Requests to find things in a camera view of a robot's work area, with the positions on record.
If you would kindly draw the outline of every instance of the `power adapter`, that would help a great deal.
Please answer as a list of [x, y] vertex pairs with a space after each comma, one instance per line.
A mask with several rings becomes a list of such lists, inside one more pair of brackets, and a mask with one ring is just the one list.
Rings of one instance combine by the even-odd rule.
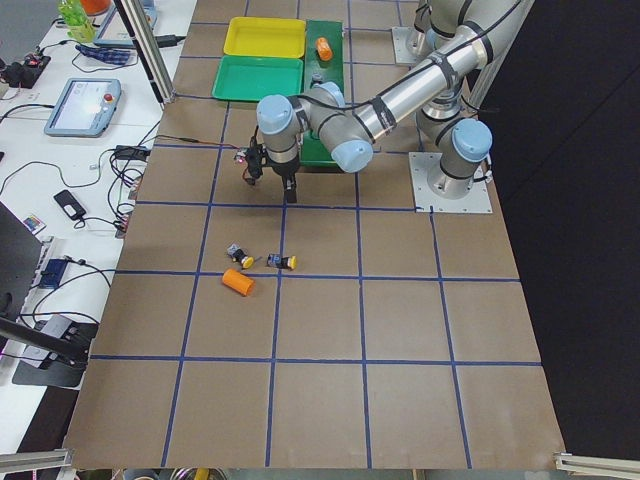
[[0, 78], [11, 88], [33, 88], [50, 61], [51, 57], [46, 55], [30, 53], [24, 57], [23, 63], [7, 65], [0, 73]]
[[151, 154], [147, 147], [116, 145], [113, 156], [116, 160], [140, 160], [144, 161]]
[[67, 260], [52, 259], [47, 262], [47, 266], [40, 274], [40, 283], [38, 287], [55, 289], [60, 287], [62, 276], [67, 268]]

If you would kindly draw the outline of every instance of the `robotic arm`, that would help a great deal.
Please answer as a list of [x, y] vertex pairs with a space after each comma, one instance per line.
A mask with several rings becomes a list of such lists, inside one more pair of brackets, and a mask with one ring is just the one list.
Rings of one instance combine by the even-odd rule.
[[262, 166], [272, 167], [282, 177], [287, 201], [295, 202], [301, 133], [315, 132], [338, 166], [353, 173], [371, 161], [373, 143], [419, 110], [418, 126], [443, 151], [439, 172], [430, 176], [432, 189], [449, 198], [464, 196], [478, 163], [489, 152], [491, 132], [482, 122], [460, 116], [462, 80], [506, 49], [517, 32], [522, 4], [523, 0], [420, 0], [416, 44], [422, 48], [431, 43], [433, 51], [361, 104], [347, 107], [333, 83], [314, 85], [297, 96], [265, 97], [257, 108], [264, 144], [258, 145], [254, 135], [248, 154], [252, 178], [262, 174]]

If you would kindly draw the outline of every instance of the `yellow cap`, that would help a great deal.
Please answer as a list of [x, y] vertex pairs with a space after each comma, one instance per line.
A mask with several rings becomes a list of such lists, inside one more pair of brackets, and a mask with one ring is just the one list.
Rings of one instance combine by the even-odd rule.
[[244, 257], [242, 259], [242, 268], [246, 269], [251, 267], [251, 265], [253, 265], [253, 262], [254, 262], [253, 257]]

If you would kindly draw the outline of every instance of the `tablet screen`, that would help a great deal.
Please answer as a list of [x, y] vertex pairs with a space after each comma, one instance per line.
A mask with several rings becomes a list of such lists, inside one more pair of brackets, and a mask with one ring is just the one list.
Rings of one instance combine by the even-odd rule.
[[90, 129], [100, 113], [109, 85], [109, 82], [73, 82], [52, 127], [64, 130]]

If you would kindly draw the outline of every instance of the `green tray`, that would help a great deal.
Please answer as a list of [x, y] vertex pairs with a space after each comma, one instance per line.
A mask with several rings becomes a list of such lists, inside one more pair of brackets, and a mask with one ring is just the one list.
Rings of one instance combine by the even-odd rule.
[[218, 100], [258, 102], [267, 95], [297, 95], [302, 86], [302, 60], [297, 58], [225, 55], [211, 95]]

